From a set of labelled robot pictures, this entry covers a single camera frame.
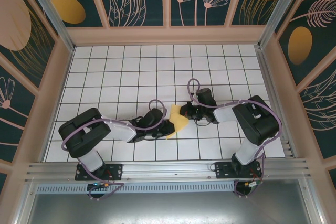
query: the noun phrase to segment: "beige circle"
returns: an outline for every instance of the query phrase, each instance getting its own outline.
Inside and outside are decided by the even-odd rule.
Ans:
[[[308,57],[313,38],[310,30],[299,26],[295,28],[289,37],[288,42],[288,57],[295,65],[300,65]]]
[[[61,19],[70,24],[85,20],[85,10],[78,0],[51,0]]]
[[[24,0],[0,0],[0,45],[18,51],[30,38],[31,21]]]

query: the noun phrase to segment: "enclosure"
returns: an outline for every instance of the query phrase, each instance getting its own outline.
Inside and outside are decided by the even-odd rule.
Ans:
[[[336,222],[335,0],[0,6],[1,223]],[[191,100],[191,78],[217,104],[259,95],[280,117],[282,135],[258,159],[264,185],[240,198],[237,178],[212,169],[241,147],[236,121],[189,120],[168,139],[136,143],[108,123],[95,149],[121,165],[124,186],[91,202],[60,126],[89,108],[127,122],[153,99],[172,120],[175,105]]]

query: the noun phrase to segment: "white grid mat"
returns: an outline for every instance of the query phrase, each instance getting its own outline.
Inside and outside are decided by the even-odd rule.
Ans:
[[[77,47],[72,60],[45,161],[77,161],[64,152],[59,127],[89,108],[112,119],[129,120],[159,99],[189,101],[191,77],[212,90],[217,104],[259,95],[269,98],[253,45],[152,45]],[[188,126],[174,139],[128,144],[107,136],[96,149],[104,161],[175,161],[231,158],[244,139],[236,122]],[[267,158],[284,157],[280,139],[265,148]]]

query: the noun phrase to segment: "black mounting plate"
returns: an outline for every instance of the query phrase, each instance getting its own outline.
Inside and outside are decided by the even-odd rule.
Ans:
[[[106,172],[100,177],[102,180],[106,181],[117,181],[121,180],[122,176],[122,164],[106,164]],[[76,181],[96,181],[94,178],[92,178],[88,173],[84,170],[83,166],[78,164],[76,169],[76,175],[75,175]]]
[[[213,165],[215,166],[216,178],[253,178],[251,169],[256,175],[261,177],[261,168],[258,161],[244,165],[239,174],[232,168],[231,162],[216,162]]]

